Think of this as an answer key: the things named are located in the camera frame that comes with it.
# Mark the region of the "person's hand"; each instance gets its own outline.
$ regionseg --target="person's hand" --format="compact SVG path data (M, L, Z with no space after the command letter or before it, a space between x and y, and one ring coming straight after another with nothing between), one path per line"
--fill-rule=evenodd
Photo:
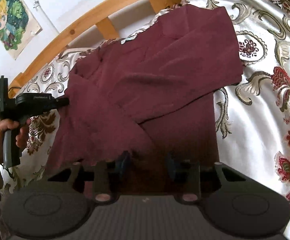
M29 134L29 125L31 120L28 119L26 121L26 125L23 126L20 130L20 133L16 136L16 145L22 151L27 146L28 141L28 134ZM12 121L10 119L5 119L0 121L0 164L3 163L3 140L4 140L4 133L7 129L13 130L16 129L20 124L18 122Z

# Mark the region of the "white pipe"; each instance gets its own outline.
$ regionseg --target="white pipe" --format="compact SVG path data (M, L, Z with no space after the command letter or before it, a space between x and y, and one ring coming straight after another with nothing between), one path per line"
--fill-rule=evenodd
M58 29L55 27L55 25L53 24L53 22L50 20L50 18L47 16L47 14L44 12L44 10L42 9L41 5L39 4L38 0L32 0L33 1L33 8L40 11L43 15L44 18L46 19L46 21L49 23L49 25L52 27L52 30L55 32L56 35L59 35L60 32L58 31Z

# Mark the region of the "maroon shirt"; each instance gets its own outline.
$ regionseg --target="maroon shirt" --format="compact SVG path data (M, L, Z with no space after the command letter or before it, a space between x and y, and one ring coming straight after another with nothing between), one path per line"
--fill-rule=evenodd
M213 92L241 81L236 34L226 9L185 5L136 39L107 43L69 74L46 173L133 153L121 190L168 192L164 158L218 161Z

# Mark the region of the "poster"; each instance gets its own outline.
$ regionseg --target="poster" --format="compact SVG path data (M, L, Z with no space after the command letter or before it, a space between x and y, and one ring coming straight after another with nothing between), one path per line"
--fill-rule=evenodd
M0 40L14 59L40 30L22 0L0 0Z

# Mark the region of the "wooden bed frame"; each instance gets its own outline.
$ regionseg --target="wooden bed frame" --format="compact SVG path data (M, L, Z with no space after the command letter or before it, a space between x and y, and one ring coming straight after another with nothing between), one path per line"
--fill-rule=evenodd
M94 25L97 26L104 39L119 38L118 32L115 30L108 16L137 1L139 0L105 0L88 11L49 43L28 68L16 76L10 84L10 87L23 87L45 64L50 63L59 53L64 51L71 41ZM149 0L155 13L180 1ZM16 93L17 90L12 89L8 95L10 98L13 98Z

